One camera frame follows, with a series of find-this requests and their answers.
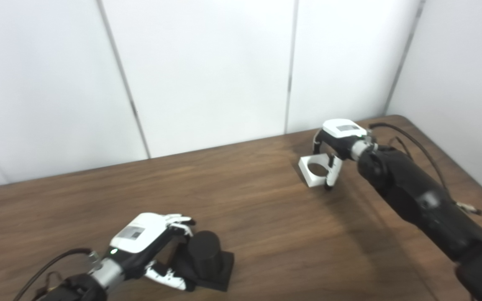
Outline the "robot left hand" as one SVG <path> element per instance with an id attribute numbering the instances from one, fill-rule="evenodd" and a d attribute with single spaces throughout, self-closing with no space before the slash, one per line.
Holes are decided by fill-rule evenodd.
<path id="1" fill-rule="evenodd" d="M 195 284 L 178 275 L 155 257 L 175 237 L 189 241 L 196 222 L 182 214 L 141 213 L 115 235 L 100 267 L 90 271 L 98 284 L 111 293 L 122 282 L 142 277 L 174 289 L 193 292 Z"/>

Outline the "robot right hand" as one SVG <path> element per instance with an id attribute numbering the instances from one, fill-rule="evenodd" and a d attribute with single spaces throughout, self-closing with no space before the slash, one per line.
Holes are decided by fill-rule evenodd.
<path id="1" fill-rule="evenodd" d="M 328 145 L 333 149 L 329 156 L 328 173 L 323 186 L 333 190 L 342 164 L 346 160 L 358 161 L 361 154 L 376 145 L 371 132 L 362 128 L 352 120 L 331 119 L 323 122 L 323 127 L 313 137 L 312 150 L 314 155 L 321 153 L 321 146 Z"/>

